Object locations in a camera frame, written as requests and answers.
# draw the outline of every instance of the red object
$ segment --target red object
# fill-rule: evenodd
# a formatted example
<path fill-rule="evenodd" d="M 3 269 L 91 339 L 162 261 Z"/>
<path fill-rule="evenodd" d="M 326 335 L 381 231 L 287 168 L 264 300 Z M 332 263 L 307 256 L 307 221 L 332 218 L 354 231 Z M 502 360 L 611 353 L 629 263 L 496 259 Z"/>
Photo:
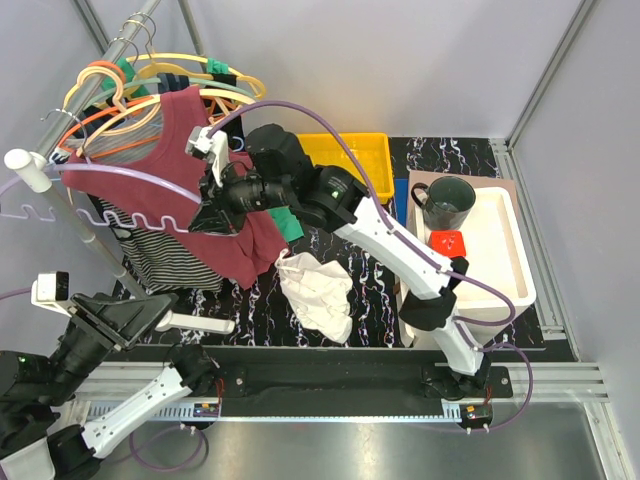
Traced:
<path fill-rule="evenodd" d="M 198 181 L 205 165 L 184 152 L 193 127 L 209 124 L 199 92 L 193 86 L 161 95 L 164 126 L 160 140 L 146 157 L 121 166 L 164 178 L 200 196 Z M 252 166 L 244 153 L 231 154 L 230 161 Z M 74 153 L 69 163 L 85 160 Z M 186 229 L 198 208 L 191 200 L 158 185 L 112 173 L 68 171 L 62 175 L 62 183 L 104 198 L 129 215 L 143 213 L 153 225 L 161 225 L 162 216 L 171 215 L 179 227 Z M 179 233 L 171 228 L 167 233 L 213 271 L 235 279 L 242 288 L 251 288 L 256 277 L 269 270 L 287 246 L 268 212 L 247 214 L 244 228 L 235 237 Z"/>
<path fill-rule="evenodd" d="M 431 232 L 429 246 L 449 258 L 465 257 L 467 255 L 462 233 L 457 230 Z"/>

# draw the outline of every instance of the white plastic tray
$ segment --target white plastic tray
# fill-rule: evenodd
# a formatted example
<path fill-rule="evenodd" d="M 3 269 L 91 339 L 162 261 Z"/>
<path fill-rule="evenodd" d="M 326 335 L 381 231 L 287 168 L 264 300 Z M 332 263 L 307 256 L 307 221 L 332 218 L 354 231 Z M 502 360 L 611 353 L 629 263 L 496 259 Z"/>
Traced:
<path fill-rule="evenodd" d="M 414 208 L 407 220 L 409 230 L 427 243 L 431 231 L 424 224 L 422 210 Z M 460 231 L 469 260 L 467 275 L 504 293 L 516 307 L 517 315 L 524 312 L 535 301 L 536 291 L 509 193 L 499 187 L 476 189 L 476 203 Z M 497 322 L 509 313 L 503 301 L 466 282 L 458 285 L 454 292 L 458 297 L 458 311 L 466 317 Z M 406 293 L 407 286 L 402 283 L 402 299 Z M 476 339 L 483 344 L 503 328 L 469 325 Z M 402 333 L 403 337 L 408 335 L 403 338 L 406 344 L 413 332 L 406 326 Z M 437 347 L 433 341 L 421 341 L 419 348 Z"/>

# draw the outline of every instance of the striped shirt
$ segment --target striped shirt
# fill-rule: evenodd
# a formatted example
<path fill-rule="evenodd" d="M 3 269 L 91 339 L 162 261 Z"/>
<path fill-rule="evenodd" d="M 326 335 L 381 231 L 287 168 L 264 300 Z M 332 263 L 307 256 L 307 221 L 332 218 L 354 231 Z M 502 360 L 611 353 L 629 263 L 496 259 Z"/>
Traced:
<path fill-rule="evenodd" d="M 131 133 L 98 137 L 87 148 L 87 155 L 90 158 L 92 154 L 97 155 L 128 143 L 135 143 L 159 135 L 161 131 L 162 114 L 158 113 L 150 123 Z M 99 163 L 124 166 L 148 155 L 155 143 L 150 142 L 101 157 Z M 80 145 L 82 145 L 82 139 L 69 138 L 65 141 L 66 147 L 78 148 Z M 91 195 L 89 198 L 101 217 L 104 211 L 109 210 L 115 213 L 121 225 L 133 225 L 131 217 L 115 205 Z M 160 292 L 176 288 L 197 288 L 217 292 L 222 287 L 222 277 L 191 254 L 171 235 L 141 228 L 123 228 L 113 221 L 110 221 L 110 225 L 135 273 L 143 285 L 150 290 Z"/>

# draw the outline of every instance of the white towel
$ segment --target white towel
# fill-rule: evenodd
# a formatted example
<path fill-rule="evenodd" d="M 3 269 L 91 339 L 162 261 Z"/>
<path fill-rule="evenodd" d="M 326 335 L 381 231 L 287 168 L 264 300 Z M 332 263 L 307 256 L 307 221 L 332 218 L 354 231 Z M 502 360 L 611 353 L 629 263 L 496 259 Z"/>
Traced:
<path fill-rule="evenodd" d="M 275 265 L 282 293 L 298 320 L 334 342 L 346 342 L 352 325 L 347 302 L 351 277 L 335 260 L 322 265 L 310 253 L 284 258 L 287 253 L 283 250 Z"/>

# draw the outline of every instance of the yellow plastic basket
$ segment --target yellow plastic basket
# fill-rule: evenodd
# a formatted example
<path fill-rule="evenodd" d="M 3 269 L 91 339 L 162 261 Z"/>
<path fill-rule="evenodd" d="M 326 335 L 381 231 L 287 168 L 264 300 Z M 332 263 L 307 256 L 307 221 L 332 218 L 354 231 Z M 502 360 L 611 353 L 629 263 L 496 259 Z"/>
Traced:
<path fill-rule="evenodd" d="M 341 133 L 340 136 L 364 167 L 380 202 L 387 203 L 394 193 L 387 136 L 384 133 Z M 314 165 L 337 165 L 364 183 L 356 167 L 330 134 L 300 134 L 298 139 Z"/>

